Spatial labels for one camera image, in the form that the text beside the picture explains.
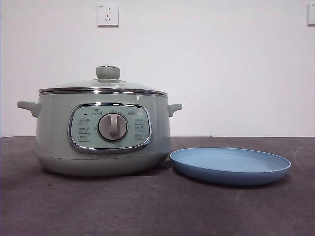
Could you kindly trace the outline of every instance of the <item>chrome trim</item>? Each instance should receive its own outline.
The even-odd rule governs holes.
[[[141,92],[129,92],[129,91],[100,91],[100,90],[91,90],[91,91],[54,91],[54,92],[41,92],[39,96],[50,95],[50,94],[122,94],[122,95],[141,95],[141,96],[156,96],[156,97],[165,97],[166,95],[162,94],[153,94],[153,93],[141,93]]]
[[[99,66],[100,68],[117,68],[115,66],[112,66],[112,65],[102,65],[102,66]]]
[[[149,125],[149,135],[147,137],[147,139],[141,143],[138,144],[136,146],[131,146],[131,147],[119,147],[119,148],[94,148],[94,147],[85,147],[85,146],[81,146],[79,144],[77,144],[74,139],[72,138],[71,135],[71,127],[72,127],[72,121],[73,121],[73,116],[76,110],[78,110],[80,107],[88,107],[88,106],[129,106],[129,107],[139,107],[142,108],[148,117],[148,125]],[[150,121],[150,115],[147,111],[146,108],[144,108],[143,106],[140,105],[135,105],[135,104],[127,104],[127,103],[118,103],[118,102],[95,102],[95,103],[86,103],[86,104],[80,104],[76,107],[74,107],[71,111],[71,115],[70,115],[70,119],[69,119],[69,123],[68,123],[68,140],[71,144],[71,146],[79,152],[82,153],[89,153],[89,154],[115,154],[115,153],[122,153],[122,152],[129,152],[129,151],[136,151],[140,148],[143,148],[145,145],[147,145],[150,140],[151,140],[151,136],[152,136],[152,130],[151,130],[151,121]]]
[[[43,92],[82,92],[82,91],[100,91],[100,92],[133,92],[133,93],[147,93],[167,96],[167,93],[145,89],[132,89],[132,88],[98,88],[98,87],[62,87],[62,88],[43,88],[39,93]]]

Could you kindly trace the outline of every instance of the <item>dial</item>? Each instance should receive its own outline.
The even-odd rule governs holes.
[[[105,139],[115,141],[122,138],[127,131],[127,122],[117,113],[103,116],[98,123],[98,130]]]

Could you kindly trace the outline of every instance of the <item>control panel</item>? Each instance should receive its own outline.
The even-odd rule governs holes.
[[[148,114],[139,105],[96,102],[71,113],[68,137],[80,152],[139,148],[148,144],[150,136]]]

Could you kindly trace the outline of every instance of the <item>plastic plate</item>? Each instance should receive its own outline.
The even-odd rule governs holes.
[[[291,167],[291,162],[281,156],[237,148],[188,148],[171,153],[170,158],[184,175],[229,185],[271,183]]]

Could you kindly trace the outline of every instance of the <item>pot handle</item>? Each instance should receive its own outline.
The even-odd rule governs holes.
[[[169,117],[173,116],[173,113],[175,111],[181,110],[182,109],[182,104],[172,104],[172,105],[168,105],[168,115]]]
[[[39,117],[41,104],[38,102],[19,101],[18,108],[29,110],[31,114],[33,115],[33,117]]]

